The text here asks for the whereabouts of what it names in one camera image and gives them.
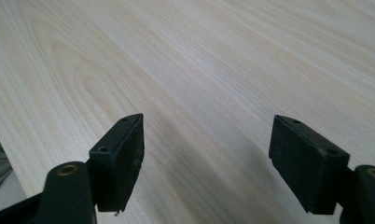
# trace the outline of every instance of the black plastic part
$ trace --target black plastic part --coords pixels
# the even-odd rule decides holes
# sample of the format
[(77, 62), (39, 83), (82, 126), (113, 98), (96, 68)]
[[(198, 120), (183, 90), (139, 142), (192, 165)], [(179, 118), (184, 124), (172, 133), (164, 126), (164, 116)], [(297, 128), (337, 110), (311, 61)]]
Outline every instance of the black plastic part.
[(347, 169), (343, 179), (340, 180), (340, 187), (337, 201), (342, 206), (340, 224), (363, 224), (361, 211), (355, 194), (356, 173)]
[(91, 185), (100, 212), (124, 211), (144, 159), (144, 115), (119, 120), (90, 150)]
[(365, 223), (375, 224), (375, 166), (356, 167), (355, 195)]
[(35, 223), (41, 198), (41, 193), (36, 194), (27, 200), (0, 211), (0, 224)]
[(85, 163), (67, 162), (48, 173), (36, 223), (96, 223)]
[(333, 214), (348, 153), (304, 123), (276, 115), (269, 156), (306, 212)]

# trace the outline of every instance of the gray floor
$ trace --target gray floor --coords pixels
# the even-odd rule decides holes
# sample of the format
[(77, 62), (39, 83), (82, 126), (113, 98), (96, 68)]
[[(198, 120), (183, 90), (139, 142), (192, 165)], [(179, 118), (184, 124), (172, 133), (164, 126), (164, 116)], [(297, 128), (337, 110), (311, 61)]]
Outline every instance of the gray floor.
[(21, 183), (0, 144), (0, 210), (26, 199)]

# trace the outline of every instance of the wooden table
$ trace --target wooden table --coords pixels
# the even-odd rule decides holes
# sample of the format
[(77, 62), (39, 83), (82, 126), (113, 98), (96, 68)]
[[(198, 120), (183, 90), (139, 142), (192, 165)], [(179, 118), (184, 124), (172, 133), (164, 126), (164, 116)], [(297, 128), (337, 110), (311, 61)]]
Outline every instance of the wooden table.
[(142, 172), (100, 223), (337, 222), (272, 167), (272, 119), (375, 165), (375, 0), (0, 0), (0, 140), (28, 195), (138, 112)]

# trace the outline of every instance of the light wood surface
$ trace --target light wood surface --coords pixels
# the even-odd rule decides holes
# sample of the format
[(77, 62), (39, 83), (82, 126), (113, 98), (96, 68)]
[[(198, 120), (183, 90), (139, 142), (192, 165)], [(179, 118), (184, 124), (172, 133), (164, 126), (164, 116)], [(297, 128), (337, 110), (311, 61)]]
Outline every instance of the light wood surface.
[(272, 167), (272, 119), (375, 165), (375, 0), (0, 0), (0, 140), (28, 196), (137, 112), (143, 169), (100, 223), (335, 223)]

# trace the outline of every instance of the wood grain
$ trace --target wood grain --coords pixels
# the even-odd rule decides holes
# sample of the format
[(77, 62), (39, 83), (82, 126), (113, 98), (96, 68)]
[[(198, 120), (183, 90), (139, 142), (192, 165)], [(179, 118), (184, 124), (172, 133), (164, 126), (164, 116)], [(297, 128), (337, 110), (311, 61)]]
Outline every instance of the wood grain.
[(337, 222), (271, 166), (272, 118), (375, 165), (375, 0), (0, 0), (0, 140), (28, 196), (137, 112), (143, 170), (100, 223)]

